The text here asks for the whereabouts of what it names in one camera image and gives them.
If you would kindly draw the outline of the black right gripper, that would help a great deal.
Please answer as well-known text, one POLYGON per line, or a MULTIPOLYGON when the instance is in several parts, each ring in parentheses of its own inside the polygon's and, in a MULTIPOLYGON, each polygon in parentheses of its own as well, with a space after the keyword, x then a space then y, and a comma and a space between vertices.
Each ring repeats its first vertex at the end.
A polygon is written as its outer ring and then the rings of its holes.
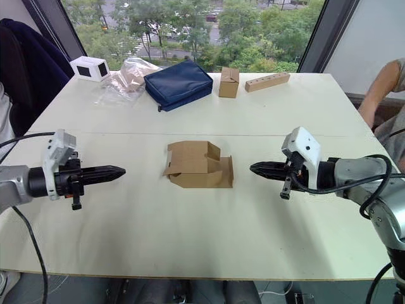
POLYGON ((300 178, 304 168, 305 159, 298 153, 293 152, 286 162, 260 161, 250 166, 256 175, 275 181, 285 181, 280 193, 284 200, 290 199, 290 192, 293 187, 302 189, 300 178))

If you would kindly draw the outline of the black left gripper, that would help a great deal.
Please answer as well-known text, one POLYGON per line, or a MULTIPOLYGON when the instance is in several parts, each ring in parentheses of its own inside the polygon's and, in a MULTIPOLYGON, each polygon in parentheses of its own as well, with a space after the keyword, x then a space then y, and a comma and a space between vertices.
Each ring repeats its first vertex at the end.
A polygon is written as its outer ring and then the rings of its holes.
POLYGON ((63 165, 58 166, 55 176, 56 192, 59 196, 73 199, 73 211, 80 210, 82 208, 80 196, 84 194, 84 186, 110 182, 124 174, 126 174, 124 168, 113 165, 82 169, 78 153, 74 151, 63 165))

